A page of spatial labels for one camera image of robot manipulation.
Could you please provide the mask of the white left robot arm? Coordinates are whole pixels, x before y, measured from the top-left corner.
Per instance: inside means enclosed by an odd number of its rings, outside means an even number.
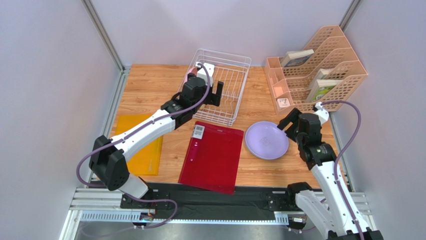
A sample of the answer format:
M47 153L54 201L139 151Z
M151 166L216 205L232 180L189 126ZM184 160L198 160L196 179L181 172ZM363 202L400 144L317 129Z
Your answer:
M182 90L147 120L113 138L99 136L88 155L89 168L109 191L119 190L141 199L149 187L130 173L128 160L154 140L190 121L202 105L218 104L221 97L212 93L212 85L211 77L191 76Z

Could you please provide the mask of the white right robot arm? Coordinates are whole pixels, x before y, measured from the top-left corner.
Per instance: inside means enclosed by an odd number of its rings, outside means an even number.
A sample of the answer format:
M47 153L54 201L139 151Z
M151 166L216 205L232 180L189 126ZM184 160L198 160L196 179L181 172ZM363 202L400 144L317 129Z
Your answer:
M322 140L322 125L330 114L325 105L346 104L357 114L354 133L336 154L332 146ZM286 189L287 200L301 209L312 221L325 240L382 240L379 230L370 228L356 206L344 178L339 160L356 137L362 122L360 110L346 100L317 102L313 113L302 113L294 108L276 124L276 128L296 143L301 159L314 175L325 196L325 202L318 200L306 182L289 184Z

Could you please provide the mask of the purple plate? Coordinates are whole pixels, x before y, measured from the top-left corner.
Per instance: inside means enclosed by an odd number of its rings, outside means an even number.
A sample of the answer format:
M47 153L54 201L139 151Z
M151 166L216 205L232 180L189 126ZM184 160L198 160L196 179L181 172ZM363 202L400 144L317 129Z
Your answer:
M287 135L270 121L252 124L245 131L244 142L251 154L268 161L284 156L290 145Z

